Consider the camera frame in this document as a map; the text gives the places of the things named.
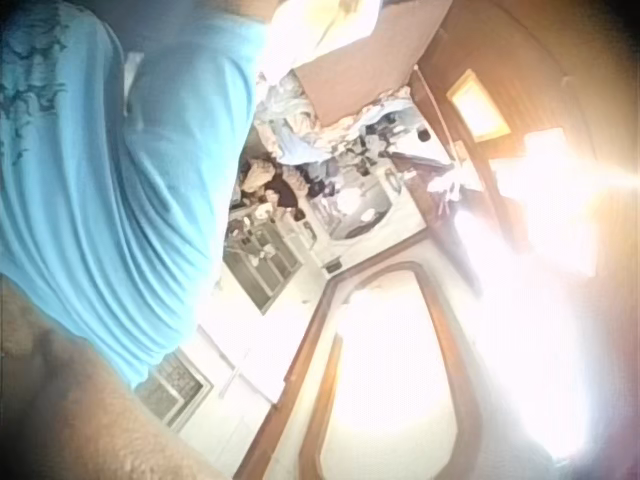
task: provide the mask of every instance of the light blue t-shirt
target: light blue t-shirt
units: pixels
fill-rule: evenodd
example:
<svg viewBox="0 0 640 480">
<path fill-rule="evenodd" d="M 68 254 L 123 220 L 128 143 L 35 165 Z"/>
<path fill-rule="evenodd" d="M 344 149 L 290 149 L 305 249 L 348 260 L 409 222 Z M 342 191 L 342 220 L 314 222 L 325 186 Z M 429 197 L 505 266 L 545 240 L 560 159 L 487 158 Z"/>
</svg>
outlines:
<svg viewBox="0 0 640 480">
<path fill-rule="evenodd" d="M 146 55 L 86 10 L 26 7 L 0 68 L 0 272 L 135 386 L 195 328 L 220 268 L 260 23 L 201 10 Z"/>
</svg>

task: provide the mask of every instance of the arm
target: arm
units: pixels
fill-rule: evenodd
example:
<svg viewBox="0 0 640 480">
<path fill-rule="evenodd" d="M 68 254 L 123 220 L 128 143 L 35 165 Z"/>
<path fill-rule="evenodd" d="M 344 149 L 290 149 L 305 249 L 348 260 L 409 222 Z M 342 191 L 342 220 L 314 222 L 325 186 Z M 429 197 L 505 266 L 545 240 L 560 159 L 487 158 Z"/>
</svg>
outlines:
<svg viewBox="0 0 640 480">
<path fill-rule="evenodd" d="M 131 393 L 82 341 L 50 333 L 38 355 L 44 382 L 19 434 L 9 478 L 223 480 Z"/>
</svg>

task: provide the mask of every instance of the bright light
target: bright light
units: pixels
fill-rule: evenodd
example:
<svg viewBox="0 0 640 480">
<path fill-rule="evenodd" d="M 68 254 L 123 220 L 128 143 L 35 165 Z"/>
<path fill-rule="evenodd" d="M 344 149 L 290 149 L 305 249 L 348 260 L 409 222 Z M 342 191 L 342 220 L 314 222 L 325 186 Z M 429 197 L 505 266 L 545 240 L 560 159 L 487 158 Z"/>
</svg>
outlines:
<svg viewBox="0 0 640 480">
<path fill-rule="evenodd" d="M 390 275 L 393 284 L 355 292 L 339 312 L 343 345 L 333 418 L 352 432 L 393 434 L 453 415 L 444 361 L 433 326 L 425 323 L 429 311 L 420 287 L 411 272 Z"/>
<path fill-rule="evenodd" d="M 376 209 L 370 208 L 369 210 L 367 210 L 362 214 L 362 216 L 360 217 L 360 220 L 363 221 L 364 223 L 369 223 L 371 220 L 373 220 L 373 217 L 375 216 L 376 216 Z"/>
<path fill-rule="evenodd" d="M 351 215 L 362 203 L 362 192 L 359 188 L 347 188 L 338 194 L 336 200 L 338 209 L 345 215 Z"/>
<path fill-rule="evenodd" d="M 562 290 L 468 212 L 456 228 L 482 283 L 476 346 L 529 434 L 556 459 L 587 439 L 576 320 Z"/>
<path fill-rule="evenodd" d="M 447 93 L 477 142 L 511 132 L 475 73 L 467 70 Z"/>
</svg>

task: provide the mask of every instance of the white wall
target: white wall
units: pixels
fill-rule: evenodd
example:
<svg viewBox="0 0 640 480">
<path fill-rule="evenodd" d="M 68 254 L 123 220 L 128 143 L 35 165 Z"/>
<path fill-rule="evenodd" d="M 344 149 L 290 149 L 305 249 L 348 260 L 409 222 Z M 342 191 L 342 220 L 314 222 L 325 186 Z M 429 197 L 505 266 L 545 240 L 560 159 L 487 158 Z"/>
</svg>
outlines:
<svg viewBox="0 0 640 480">
<path fill-rule="evenodd" d="M 200 333 L 181 349 L 211 382 L 213 390 L 179 435 L 230 477 L 249 449 L 271 403 L 242 380 L 232 383 L 221 399 L 220 390 L 232 370 Z"/>
<path fill-rule="evenodd" d="M 234 365 L 241 366 L 253 386 L 236 377 L 220 398 L 232 368 L 199 332 L 181 347 L 213 384 L 213 391 L 180 436 L 228 476 L 237 470 L 271 403 L 278 400 L 326 284 L 309 253 L 295 240 L 292 246 L 302 267 L 264 316 L 226 266 L 219 286 L 199 312 L 201 327 Z"/>
</svg>

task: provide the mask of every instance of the person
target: person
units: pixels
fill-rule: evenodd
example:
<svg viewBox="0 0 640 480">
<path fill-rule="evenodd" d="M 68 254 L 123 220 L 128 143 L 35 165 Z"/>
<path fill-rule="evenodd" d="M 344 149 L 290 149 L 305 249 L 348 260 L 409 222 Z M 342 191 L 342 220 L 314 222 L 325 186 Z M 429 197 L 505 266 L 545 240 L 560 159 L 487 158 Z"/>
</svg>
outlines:
<svg viewBox="0 0 640 480">
<path fill-rule="evenodd" d="M 126 105 L 118 40 L 87 10 L 25 1 L 3 23 L 0 274 L 130 387 L 218 276 L 277 4 L 203 1 Z"/>
<path fill-rule="evenodd" d="M 217 278 L 278 0 L 203 1 L 147 53 L 126 106 L 108 27 L 19 3 L 0 19 L 0 279 L 48 333 L 24 371 L 0 356 L 2 393 L 28 385 L 1 416 L 0 476 L 223 478 L 131 388 L 195 328 Z"/>
</svg>

